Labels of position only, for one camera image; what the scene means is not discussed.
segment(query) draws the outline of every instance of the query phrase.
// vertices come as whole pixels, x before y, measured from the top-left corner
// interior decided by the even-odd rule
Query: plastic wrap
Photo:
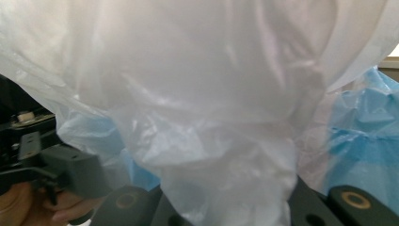
[[[294,139],[393,49],[398,4],[2,1],[0,73],[105,166],[130,153],[195,225],[289,225]]]
[[[398,98],[399,83],[376,68],[350,90],[330,93],[319,107],[330,106],[329,117],[304,133],[318,142],[300,155],[302,177],[325,194],[334,186],[359,187],[399,214]],[[320,130],[325,137],[316,135]]]

